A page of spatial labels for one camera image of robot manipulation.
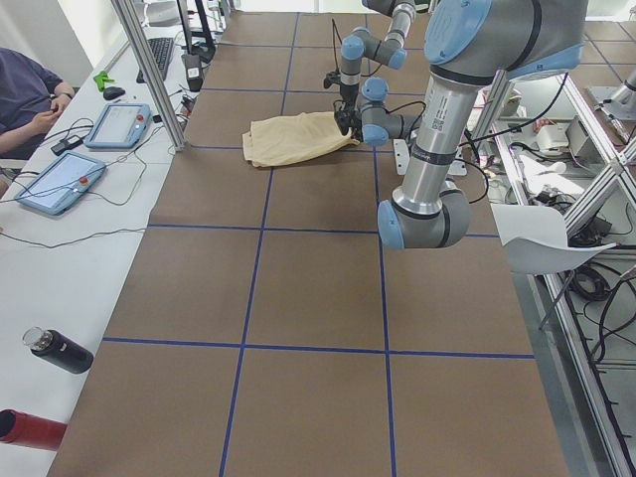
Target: person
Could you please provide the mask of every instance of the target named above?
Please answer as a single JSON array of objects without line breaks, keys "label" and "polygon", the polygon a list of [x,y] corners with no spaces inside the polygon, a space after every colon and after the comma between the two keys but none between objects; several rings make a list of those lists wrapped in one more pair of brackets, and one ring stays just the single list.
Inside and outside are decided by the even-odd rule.
[{"label": "person", "polygon": [[55,73],[0,48],[0,158],[29,159],[74,95]]}]

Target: computer mouse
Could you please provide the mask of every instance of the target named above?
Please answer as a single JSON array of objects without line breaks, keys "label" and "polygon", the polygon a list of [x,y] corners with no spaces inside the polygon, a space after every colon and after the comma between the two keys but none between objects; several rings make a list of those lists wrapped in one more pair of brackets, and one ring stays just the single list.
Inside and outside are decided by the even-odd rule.
[{"label": "computer mouse", "polygon": [[123,87],[109,86],[103,91],[103,98],[106,101],[110,101],[111,99],[120,97],[123,94],[126,94],[126,90]]}]

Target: purple shirt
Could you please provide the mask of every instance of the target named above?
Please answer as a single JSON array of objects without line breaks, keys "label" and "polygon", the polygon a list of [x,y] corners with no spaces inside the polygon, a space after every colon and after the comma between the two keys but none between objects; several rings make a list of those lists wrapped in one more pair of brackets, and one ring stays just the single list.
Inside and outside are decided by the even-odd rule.
[{"label": "purple shirt", "polygon": [[[39,112],[51,109],[50,94],[62,79],[24,55],[0,48],[0,134],[31,122]],[[29,159],[44,139],[32,137],[0,157]]]}]

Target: tablet device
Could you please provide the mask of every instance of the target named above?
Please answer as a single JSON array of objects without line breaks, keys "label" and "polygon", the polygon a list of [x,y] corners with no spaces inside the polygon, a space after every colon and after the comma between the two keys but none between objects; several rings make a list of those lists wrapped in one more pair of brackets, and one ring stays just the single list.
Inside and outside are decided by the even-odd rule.
[{"label": "tablet device", "polygon": [[73,151],[65,152],[15,197],[50,216],[68,210],[103,174],[106,165]]},{"label": "tablet device", "polygon": [[84,139],[89,149],[130,149],[150,120],[148,104],[107,104]]}]

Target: thermos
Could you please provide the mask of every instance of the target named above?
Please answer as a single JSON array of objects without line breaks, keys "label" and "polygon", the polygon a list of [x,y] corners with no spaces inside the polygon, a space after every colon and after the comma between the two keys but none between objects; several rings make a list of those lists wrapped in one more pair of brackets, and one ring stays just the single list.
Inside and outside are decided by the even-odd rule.
[{"label": "thermos", "polygon": [[92,364],[92,353],[56,330],[33,327],[22,337],[31,353],[76,375]]},{"label": "thermos", "polygon": [[0,442],[58,450],[67,425],[13,409],[0,410]]}]

